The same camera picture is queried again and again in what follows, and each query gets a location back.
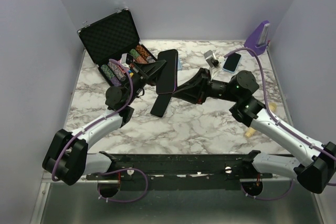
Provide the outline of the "black cased phone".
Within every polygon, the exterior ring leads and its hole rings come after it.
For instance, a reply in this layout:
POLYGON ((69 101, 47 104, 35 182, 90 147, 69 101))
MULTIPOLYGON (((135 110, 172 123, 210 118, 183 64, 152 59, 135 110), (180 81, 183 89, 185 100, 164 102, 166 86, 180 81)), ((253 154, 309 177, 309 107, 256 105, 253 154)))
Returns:
POLYGON ((178 51, 170 49, 158 54, 158 60, 165 60, 166 64, 161 71, 161 75, 156 83, 157 94, 173 93, 177 85, 177 63, 178 51))

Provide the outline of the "light blue phone case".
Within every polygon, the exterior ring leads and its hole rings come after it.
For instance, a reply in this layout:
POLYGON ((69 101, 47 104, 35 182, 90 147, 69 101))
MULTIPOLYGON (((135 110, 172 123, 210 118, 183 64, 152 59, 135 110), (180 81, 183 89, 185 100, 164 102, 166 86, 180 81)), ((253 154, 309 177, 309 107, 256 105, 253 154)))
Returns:
POLYGON ((181 71, 181 70, 182 70, 182 64, 181 64, 179 58, 177 59, 177 70, 178 70, 178 71, 181 71))

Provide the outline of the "phone from blue case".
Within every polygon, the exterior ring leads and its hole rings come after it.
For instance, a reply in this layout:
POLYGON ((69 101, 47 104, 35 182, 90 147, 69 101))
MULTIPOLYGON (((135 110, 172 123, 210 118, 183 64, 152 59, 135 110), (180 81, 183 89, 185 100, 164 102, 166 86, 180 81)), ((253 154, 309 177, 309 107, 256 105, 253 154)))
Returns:
POLYGON ((159 94, 150 111, 150 114, 152 116, 162 118, 166 112, 167 107, 169 106, 171 97, 171 94, 159 94))

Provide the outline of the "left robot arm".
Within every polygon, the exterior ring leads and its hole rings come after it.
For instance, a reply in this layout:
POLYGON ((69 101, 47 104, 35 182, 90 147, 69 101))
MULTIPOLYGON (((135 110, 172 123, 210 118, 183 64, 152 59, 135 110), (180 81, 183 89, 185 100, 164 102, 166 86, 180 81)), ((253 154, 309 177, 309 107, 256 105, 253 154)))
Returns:
POLYGON ((62 181, 71 186, 81 176, 100 174, 104 179, 116 175, 112 157, 106 153, 89 154, 88 151, 109 133, 126 125, 133 114, 130 106, 147 84, 156 84, 165 60, 154 63, 132 63, 133 76, 121 86, 111 86, 106 91, 105 112, 90 123, 76 130, 59 130, 50 144, 42 167, 51 173, 54 182, 62 181))

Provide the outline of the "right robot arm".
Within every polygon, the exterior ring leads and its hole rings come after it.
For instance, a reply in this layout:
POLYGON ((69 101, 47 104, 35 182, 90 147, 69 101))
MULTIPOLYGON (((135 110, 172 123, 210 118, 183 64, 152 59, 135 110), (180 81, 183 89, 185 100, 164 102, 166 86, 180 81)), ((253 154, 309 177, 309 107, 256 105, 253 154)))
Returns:
POLYGON ((256 152, 243 162, 242 173, 249 178, 270 173, 296 180, 306 190, 320 194, 335 174, 335 144, 323 144, 281 120, 253 94, 259 89, 250 71, 240 71, 229 82, 211 79, 210 71, 201 68, 196 75, 177 87, 173 97, 192 104, 207 98, 231 101, 233 118, 268 136, 292 156, 283 157, 256 152))

